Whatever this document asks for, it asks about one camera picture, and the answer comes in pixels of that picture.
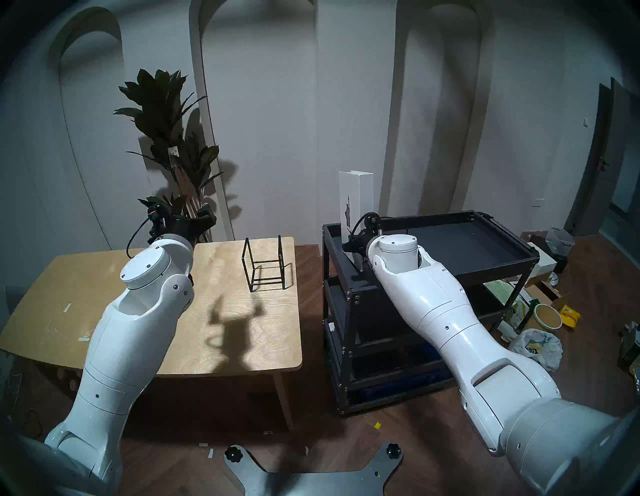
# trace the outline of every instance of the metal base plate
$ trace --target metal base plate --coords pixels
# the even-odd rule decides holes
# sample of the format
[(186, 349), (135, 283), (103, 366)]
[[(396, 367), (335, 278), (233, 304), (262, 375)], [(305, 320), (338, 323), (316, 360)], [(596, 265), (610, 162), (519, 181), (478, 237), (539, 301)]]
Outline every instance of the metal base plate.
[(382, 496), (385, 482), (402, 458), (397, 444), (384, 443), (362, 470), (285, 474), (265, 472), (241, 446), (225, 451), (225, 463), (244, 486), (246, 496)]

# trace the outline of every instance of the door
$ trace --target door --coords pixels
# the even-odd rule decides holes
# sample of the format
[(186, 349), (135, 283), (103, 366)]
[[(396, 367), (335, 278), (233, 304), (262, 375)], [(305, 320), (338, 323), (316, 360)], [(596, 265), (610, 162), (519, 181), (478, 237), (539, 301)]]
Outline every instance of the door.
[(629, 94), (614, 78), (600, 85), (598, 116), (578, 194), (564, 228), (574, 236), (595, 234), (618, 183), (630, 123)]

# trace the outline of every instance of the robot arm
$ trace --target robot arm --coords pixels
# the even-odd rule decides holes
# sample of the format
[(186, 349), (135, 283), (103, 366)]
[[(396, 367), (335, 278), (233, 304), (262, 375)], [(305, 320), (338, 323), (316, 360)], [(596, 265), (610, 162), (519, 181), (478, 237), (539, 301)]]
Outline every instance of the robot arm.
[(120, 438), (131, 406), (156, 375), (178, 318), (193, 301), (189, 272), (193, 246), (215, 224), (210, 210), (198, 218), (149, 209), (151, 245), (120, 272), (125, 291), (104, 310), (93, 332), (76, 400), (42, 448), (56, 485), (92, 494), (117, 491), (122, 474)]
[(496, 342), (460, 283), (415, 237), (383, 236), (373, 212), (364, 225), (343, 250), (368, 260), (405, 322), (438, 350), (489, 453), (506, 455), (541, 494), (564, 492), (593, 477), (614, 449), (617, 419), (562, 400), (540, 364)]

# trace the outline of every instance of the round lid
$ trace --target round lid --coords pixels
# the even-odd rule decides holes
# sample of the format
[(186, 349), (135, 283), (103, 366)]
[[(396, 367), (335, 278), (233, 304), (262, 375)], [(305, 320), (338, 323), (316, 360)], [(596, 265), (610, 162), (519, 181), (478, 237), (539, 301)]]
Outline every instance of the round lid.
[(390, 234), (380, 236), (380, 250), (387, 253), (406, 253), (418, 248), (418, 240), (409, 234)]
[(120, 280), (129, 289), (140, 289), (153, 282), (171, 262), (171, 257), (162, 246), (143, 250), (133, 257), (120, 272)]

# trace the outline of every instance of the tray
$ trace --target tray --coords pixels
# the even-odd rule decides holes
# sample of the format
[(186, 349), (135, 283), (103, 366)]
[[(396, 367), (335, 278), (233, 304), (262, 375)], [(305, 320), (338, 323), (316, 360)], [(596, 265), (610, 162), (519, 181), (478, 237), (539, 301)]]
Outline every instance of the tray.
[[(481, 212), (382, 219), (382, 226), (385, 234), (408, 232), (418, 238), (464, 287), (522, 274), (540, 257), (535, 248)], [(332, 260), (340, 265), (343, 287), (357, 291), (380, 286), (372, 272), (359, 272), (342, 251), (340, 224), (325, 225), (323, 234)]]

